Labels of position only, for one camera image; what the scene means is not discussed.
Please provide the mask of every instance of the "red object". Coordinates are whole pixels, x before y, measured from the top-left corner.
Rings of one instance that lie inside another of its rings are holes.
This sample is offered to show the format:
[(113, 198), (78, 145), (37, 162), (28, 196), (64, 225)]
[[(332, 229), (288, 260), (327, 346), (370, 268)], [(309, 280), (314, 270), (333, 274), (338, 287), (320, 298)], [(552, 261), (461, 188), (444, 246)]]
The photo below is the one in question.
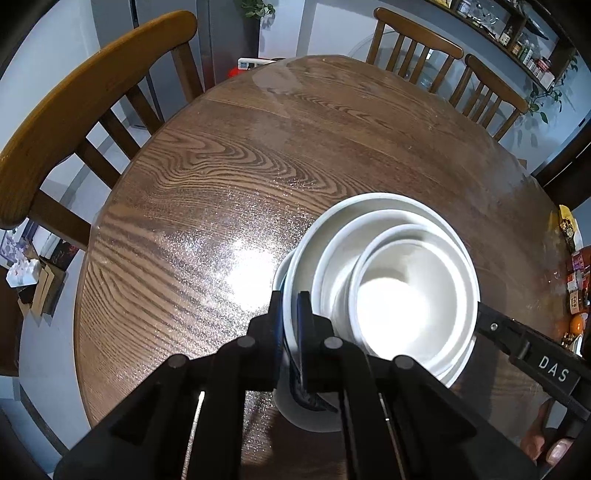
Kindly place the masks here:
[(248, 72), (248, 70), (238, 70), (238, 67), (234, 67), (232, 70), (228, 72), (228, 78), (235, 77), (239, 73)]

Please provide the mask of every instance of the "spice jar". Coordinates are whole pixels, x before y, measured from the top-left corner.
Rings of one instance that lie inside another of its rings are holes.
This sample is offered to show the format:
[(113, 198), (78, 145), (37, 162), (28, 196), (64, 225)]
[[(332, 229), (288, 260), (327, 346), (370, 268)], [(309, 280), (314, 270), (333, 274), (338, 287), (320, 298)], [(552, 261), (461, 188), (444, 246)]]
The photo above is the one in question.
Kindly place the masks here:
[(569, 295), (570, 313), (576, 315), (583, 313), (587, 308), (587, 292), (585, 290), (576, 290)]

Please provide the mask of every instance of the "table surface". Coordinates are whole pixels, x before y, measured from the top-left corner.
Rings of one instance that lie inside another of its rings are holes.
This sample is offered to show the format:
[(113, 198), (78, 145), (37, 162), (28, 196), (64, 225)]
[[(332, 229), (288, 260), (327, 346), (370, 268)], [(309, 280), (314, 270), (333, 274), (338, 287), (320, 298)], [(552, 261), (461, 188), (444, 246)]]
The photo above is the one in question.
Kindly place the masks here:
[[(109, 196), (80, 276), (74, 353), (95, 425), (172, 353), (213, 353), (266, 312), (274, 271), (322, 212), (364, 192), (413, 197), (455, 228), (482, 301), (558, 337), (567, 250), (557, 209), (444, 99), (347, 57), (283, 60), (180, 111)], [(510, 438), (540, 388), (485, 339), (455, 392)], [(342, 478), (340, 434), (305, 432), (250, 394), (243, 474)]]

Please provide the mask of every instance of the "food package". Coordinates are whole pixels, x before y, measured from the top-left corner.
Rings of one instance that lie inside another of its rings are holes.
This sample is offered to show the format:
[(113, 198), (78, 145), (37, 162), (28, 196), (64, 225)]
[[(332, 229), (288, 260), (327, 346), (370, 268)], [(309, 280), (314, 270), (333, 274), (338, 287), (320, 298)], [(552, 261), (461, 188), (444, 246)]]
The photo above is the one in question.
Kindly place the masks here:
[(39, 260), (21, 260), (8, 270), (6, 281), (12, 288), (34, 285), (39, 281), (41, 262)]
[(580, 270), (569, 273), (566, 277), (566, 289), (572, 293), (583, 286), (583, 273)]
[(564, 205), (559, 205), (560, 208), (560, 229), (566, 238), (566, 243), (571, 252), (581, 250), (583, 248), (583, 238), (573, 214)]

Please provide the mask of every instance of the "orange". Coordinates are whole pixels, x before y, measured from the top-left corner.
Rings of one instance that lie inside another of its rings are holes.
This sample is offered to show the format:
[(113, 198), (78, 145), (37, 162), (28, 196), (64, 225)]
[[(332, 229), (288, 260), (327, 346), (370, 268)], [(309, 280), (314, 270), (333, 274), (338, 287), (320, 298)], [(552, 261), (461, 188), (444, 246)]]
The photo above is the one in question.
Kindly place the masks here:
[(585, 319), (579, 313), (575, 315), (572, 320), (570, 321), (570, 333), (574, 333), (575, 335), (582, 335), (583, 331), (585, 330)]

